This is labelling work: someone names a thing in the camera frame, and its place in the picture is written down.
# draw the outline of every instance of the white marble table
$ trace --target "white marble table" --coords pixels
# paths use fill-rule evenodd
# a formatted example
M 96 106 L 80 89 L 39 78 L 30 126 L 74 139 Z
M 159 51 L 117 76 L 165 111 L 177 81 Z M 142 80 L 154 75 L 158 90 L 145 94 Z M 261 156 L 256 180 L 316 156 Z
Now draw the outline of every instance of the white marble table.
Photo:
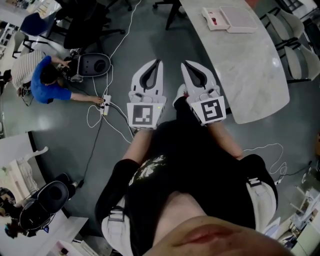
M 238 124 L 265 118 L 288 104 L 288 85 L 280 57 L 264 25 L 245 0 L 180 2 L 212 62 Z M 220 6 L 246 8 L 258 29 L 243 34 L 210 31 L 201 10 Z

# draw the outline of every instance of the hand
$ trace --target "hand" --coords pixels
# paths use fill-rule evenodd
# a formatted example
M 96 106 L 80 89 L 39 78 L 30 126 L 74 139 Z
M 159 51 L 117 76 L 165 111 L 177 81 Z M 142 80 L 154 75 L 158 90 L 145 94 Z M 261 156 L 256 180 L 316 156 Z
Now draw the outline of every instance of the hand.
M 92 96 L 92 100 L 93 103 L 100 105 L 101 103 L 104 103 L 104 99 L 97 97 L 97 96 Z
M 71 60 L 62 61 L 62 62 L 61 62 L 61 65 L 69 69 L 70 67 L 69 67 L 68 64 L 69 64 L 70 62 L 71 62 Z

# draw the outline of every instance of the blue shirt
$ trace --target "blue shirt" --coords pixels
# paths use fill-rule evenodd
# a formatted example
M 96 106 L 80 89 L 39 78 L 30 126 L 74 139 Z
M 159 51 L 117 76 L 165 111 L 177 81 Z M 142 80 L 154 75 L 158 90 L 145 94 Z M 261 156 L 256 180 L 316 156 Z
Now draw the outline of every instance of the blue shirt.
M 48 100 L 70 100 L 71 91 L 59 86 L 57 82 L 50 85 L 42 84 L 40 81 L 40 75 L 42 69 L 51 63 L 51 57 L 46 56 L 35 68 L 31 79 L 31 92 L 34 98 L 40 102 L 47 104 Z

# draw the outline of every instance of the floor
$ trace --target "floor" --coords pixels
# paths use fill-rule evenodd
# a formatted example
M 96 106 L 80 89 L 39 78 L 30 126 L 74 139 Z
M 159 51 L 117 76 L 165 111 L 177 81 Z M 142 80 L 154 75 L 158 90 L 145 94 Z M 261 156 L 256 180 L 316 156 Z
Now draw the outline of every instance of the floor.
M 199 62 L 213 69 L 210 60 L 188 18 L 176 17 L 169 31 L 165 30 L 170 6 L 152 8 L 152 0 L 143 0 L 137 8 L 129 36 L 123 41 L 112 57 L 114 65 L 113 82 L 109 87 L 112 102 L 126 111 L 129 101 L 128 92 L 134 73 L 146 62 L 161 59 L 164 63 L 164 92 L 168 103 L 162 121 L 172 120 L 175 112 L 170 102 L 176 96 L 178 87 L 183 83 L 180 63 L 184 60 Z M 272 0 L 261 0 L 256 12 L 262 16 L 275 6 Z M 130 12 L 119 1 L 110 10 L 112 23 L 110 28 L 127 29 Z M 123 35 L 115 34 L 103 41 L 104 51 L 109 55 L 119 44 Z M 106 87 L 106 77 L 95 78 L 97 92 L 101 95 Z M 85 79 L 76 84 L 82 90 L 94 95 L 92 79 Z M 316 79 L 308 83 L 293 83 L 289 86 L 290 102 L 277 113 L 259 121 L 236 124 L 232 115 L 224 121 L 225 126 L 243 149 L 252 149 L 267 144 L 280 143 L 284 151 L 280 161 L 274 166 L 275 171 L 283 162 L 287 164 L 287 173 L 291 174 L 306 166 L 315 158 L 315 142 L 320 124 L 320 89 Z M 44 105 L 35 100 L 26 107 L 12 86 L 7 86 L 1 97 L 4 124 L 7 136 L 33 131 L 38 149 L 44 146 L 49 151 L 42 155 L 44 171 L 51 178 L 62 172 L 79 180 L 85 172 L 90 157 L 98 126 L 89 128 L 87 111 L 90 103 L 58 101 Z M 97 111 L 91 109 L 89 123 L 93 125 L 99 119 Z M 107 120 L 120 130 L 129 140 L 130 133 L 124 120 L 111 109 Z M 73 216 L 89 217 L 85 232 L 97 235 L 99 228 L 95 223 L 94 209 L 97 199 L 108 182 L 113 167 L 124 155 L 128 143 L 106 122 L 102 122 L 92 159 L 88 166 L 85 184 L 79 189 L 65 208 Z M 258 149 L 256 154 L 263 157 L 267 168 L 279 158 L 280 146 Z M 279 172 L 272 177 L 276 181 Z M 297 175 L 286 176 L 277 186 L 279 204 L 276 216 L 283 220 L 293 212 L 290 202 L 299 204 L 301 197 L 295 186 L 301 181 L 303 171 Z

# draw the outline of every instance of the white shoe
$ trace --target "white shoe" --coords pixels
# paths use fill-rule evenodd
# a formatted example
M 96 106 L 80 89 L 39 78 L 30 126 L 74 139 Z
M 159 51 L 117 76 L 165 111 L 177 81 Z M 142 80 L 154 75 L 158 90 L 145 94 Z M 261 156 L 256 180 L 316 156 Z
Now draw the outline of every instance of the white shoe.
M 175 99 L 174 99 L 174 101 L 172 103 L 173 107 L 175 107 L 175 102 L 181 97 L 186 97 L 186 98 L 188 97 L 187 87 L 186 87 L 186 85 L 184 83 L 180 85 L 180 87 L 179 87 L 179 89 L 178 89 L 178 91 L 176 93 L 176 97 L 175 97 Z

